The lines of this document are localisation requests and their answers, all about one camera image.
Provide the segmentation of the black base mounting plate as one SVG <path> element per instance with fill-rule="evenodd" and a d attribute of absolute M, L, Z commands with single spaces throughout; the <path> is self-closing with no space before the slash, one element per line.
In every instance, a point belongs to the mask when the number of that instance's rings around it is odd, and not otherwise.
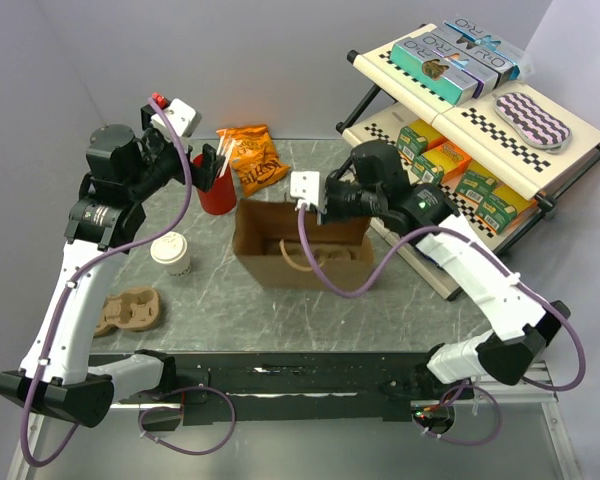
<path fill-rule="evenodd" d="M 124 405 L 183 406 L 187 426 L 246 421 L 380 418 L 409 422 L 418 404 L 448 390 L 425 353 L 176 352 L 177 380 L 165 393 Z"/>

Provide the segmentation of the aluminium rail frame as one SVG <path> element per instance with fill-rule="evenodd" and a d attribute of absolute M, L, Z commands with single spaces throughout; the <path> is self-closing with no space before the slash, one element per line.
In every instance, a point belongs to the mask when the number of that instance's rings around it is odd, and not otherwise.
<path fill-rule="evenodd" d="M 527 382 L 483 379 L 455 405 L 455 422 L 436 440 L 412 421 L 378 418 L 248 421 L 231 424 L 235 403 L 219 421 L 187 426 L 172 403 L 137 398 L 114 405 L 96 428 L 64 441 L 66 426 L 30 423 L 39 456 L 61 450 L 35 469 L 21 456 L 12 479 L 558 479 L 552 442 L 556 396 L 544 365 Z"/>

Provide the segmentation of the cream two-tier display shelf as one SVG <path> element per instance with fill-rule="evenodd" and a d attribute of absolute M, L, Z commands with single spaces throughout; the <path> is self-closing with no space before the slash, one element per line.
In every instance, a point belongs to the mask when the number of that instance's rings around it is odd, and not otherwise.
<path fill-rule="evenodd" d="M 473 99 L 460 106 L 446 102 L 395 66 L 389 58 L 390 50 L 391 46 L 385 44 L 366 53 L 348 52 L 348 62 L 372 86 L 347 119 L 337 124 L 337 131 L 351 146 L 370 140 L 394 144 L 403 127 L 421 119 L 518 194 L 533 199 L 531 210 L 495 234 L 476 217 L 471 202 L 455 194 L 456 180 L 444 183 L 443 192 L 494 253 L 504 254 L 554 213 L 558 199 L 600 161 L 600 130 L 529 85 L 514 81 L 503 89 L 529 95 L 544 110 L 567 123 L 573 137 L 559 154 L 544 153 L 525 144 L 495 113 L 488 98 Z"/>

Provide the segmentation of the white paper-wrapped straw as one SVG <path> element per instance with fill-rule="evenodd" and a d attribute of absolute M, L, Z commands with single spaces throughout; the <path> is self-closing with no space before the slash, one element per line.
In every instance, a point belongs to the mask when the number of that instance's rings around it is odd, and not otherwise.
<path fill-rule="evenodd" d="M 224 158 L 222 167 L 219 171 L 219 175 L 218 177 L 221 178 L 225 175 L 226 170 L 228 169 L 229 166 L 229 162 L 233 153 L 233 150 L 235 148 L 235 144 L 236 144 L 236 140 L 235 139 L 231 139 L 230 142 L 225 146 L 224 150 L 222 151 L 222 157 Z"/>
<path fill-rule="evenodd" d="M 230 138 L 227 135 L 223 135 L 220 138 L 220 141 L 219 141 L 217 149 L 216 149 L 216 159 L 217 160 L 224 158 L 226 152 L 228 151 L 229 143 L 230 143 Z"/>

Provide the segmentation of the orange chip bag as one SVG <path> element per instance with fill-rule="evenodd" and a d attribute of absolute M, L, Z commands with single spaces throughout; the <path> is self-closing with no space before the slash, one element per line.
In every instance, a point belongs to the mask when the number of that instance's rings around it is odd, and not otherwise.
<path fill-rule="evenodd" d="M 291 167 L 280 160 L 266 124 L 221 128 L 220 138 L 235 141 L 229 166 L 237 174 L 242 194 L 250 197 L 283 179 Z"/>

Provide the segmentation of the red plastic cup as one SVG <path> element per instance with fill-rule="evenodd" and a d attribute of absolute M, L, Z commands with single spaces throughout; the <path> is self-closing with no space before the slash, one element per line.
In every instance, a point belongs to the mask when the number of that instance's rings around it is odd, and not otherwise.
<path fill-rule="evenodd" d="M 194 159 L 192 160 L 192 180 L 194 185 Z M 234 182 L 229 168 L 223 177 L 215 178 L 213 187 L 209 192 L 201 192 L 197 188 L 196 191 L 201 207 L 211 215 L 227 214 L 237 204 Z"/>

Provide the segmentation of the white plastic cup lid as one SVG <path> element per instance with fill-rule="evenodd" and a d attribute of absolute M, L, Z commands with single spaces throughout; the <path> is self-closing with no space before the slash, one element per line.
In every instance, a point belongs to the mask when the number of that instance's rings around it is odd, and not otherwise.
<path fill-rule="evenodd" d="M 168 232 L 154 240 L 150 247 L 153 260 L 163 265 L 178 262 L 188 250 L 187 240 L 178 232 Z"/>

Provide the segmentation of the teal cookie box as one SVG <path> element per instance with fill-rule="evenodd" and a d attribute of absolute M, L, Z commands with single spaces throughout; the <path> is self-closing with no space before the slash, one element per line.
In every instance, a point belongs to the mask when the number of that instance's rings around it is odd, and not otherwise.
<path fill-rule="evenodd" d="M 395 42 L 390 60 L 452 105 L 471 99 L 479 87 L 476 79 L 413 38 Z"/>

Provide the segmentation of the purple wavy sleep mask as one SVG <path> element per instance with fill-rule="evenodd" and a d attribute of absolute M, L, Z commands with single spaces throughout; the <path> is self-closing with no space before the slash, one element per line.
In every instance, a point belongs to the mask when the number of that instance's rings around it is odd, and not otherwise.
<path fill-rule="evenodd" d="M 494 111 L 533 148 L 557 153 L 571 141 L 571 129 L 526 93 L 514 91 L 497 96 Z"/>

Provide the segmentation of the green yellow juice box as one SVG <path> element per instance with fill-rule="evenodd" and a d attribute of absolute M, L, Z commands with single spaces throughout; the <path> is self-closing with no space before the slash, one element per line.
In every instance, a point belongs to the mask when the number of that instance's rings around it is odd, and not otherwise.
<path fill-rule="evenodd" d="M 501 234 L 518 216 L 515 206 L 489 193 L 476 210 L 477 217 L 495 234 Z"/>
<path fill-rule="evenodd" d="M 396 141 L 399 153 L 412 162 L 418 155 L 432 148 L 439 139 L 439 132 L 426 122 L 412 122 L 400 130 Z"/>
<path fill-rule="evenodd" d="M 414 158 L 411 171 L 423 183 L 440 185 L 456 166 L 454 159 L 441 150 L 430 150 Z"/>
<path fill-rule="evenodd" d="M 468 169 L 456 186 L 455 193 L 475 204 L 481 204 L 498 183 L 499 179 L 488 170 Z"/>

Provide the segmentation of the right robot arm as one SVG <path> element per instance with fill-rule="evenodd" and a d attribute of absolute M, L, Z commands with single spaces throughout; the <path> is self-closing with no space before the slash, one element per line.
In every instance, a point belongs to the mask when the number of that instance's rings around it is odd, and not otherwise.
<path fill-rule="evenodd" d="M 381 220 L 444 270 L 489 321 L 485 334 L 434 349 L 416 376 L 424 396 L 439 398 L 453 382 L 474 376 L 517 384 L 569 318 L 563 302 L 547 302 L 529 290 L 486 248 L 439 187 L 411 184 L 394 146 L 357 145 L 318 191 L 321 220 Z"/>

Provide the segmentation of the brown paper bag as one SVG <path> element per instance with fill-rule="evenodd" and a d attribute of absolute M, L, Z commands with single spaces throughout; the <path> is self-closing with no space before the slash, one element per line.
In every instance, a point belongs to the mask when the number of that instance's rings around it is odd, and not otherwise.
<path fill-rule="evenodd" d="M 371 275 L 374 250 L 367 236 L 370 221 L 320 225 L 305 216 L 311 253 L 325 276 L 339 289 L 353 291 Z M 235 212 L 233 253 L 264 288 L 324 290 L 302 248 L 298 212 L 292 203 L 241 200 Z"/>

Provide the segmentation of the purple cookie box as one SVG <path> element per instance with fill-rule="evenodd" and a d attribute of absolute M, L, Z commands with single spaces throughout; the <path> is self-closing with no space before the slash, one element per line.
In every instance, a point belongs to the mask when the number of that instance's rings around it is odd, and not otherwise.
<path fill-rule="evenodd" d="M 476 80 L 477 87 L 473 93 L 474 98 L 481 98 L 497 87 L 500 80 L 499 73 L 468 53 L 457 49 L 433 33 L 425 33 L 418 39 L 437 55 Z"/>

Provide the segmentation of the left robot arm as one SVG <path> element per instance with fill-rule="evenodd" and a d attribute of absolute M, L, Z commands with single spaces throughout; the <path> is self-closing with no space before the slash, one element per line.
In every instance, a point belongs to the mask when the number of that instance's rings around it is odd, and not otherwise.
<path fill-rule="evenodd" d="M 223 158 L 209 144 L 180 156 L 154 127 L 141 137 L 125 125 L 94 131 L 86 150 L 88 173 L 71 208 L 63 262 L 52 302 L 21 365 L 0 373 L 0 395 L 36 414 L 92 428 L 110 406 L 144 391 L 157 402 L 178 387 L 172 356 L 149 350 L 100 367 L 89 351 L 111 282 L 136 245 L 143 202 L 170 180 L 209 191 Z"/>

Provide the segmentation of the white paper coffee cup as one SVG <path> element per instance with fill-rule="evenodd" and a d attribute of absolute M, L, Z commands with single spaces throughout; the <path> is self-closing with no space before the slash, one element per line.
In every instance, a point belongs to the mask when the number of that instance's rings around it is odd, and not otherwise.
<path fill-rule="evenodd" d="M 164 265 L 167 273 L 174 277 L 187 275 L 192 268 L 191 257 L 188 253 L 183 253 L 177 258 L 173 258 L 171 262 Z"/>

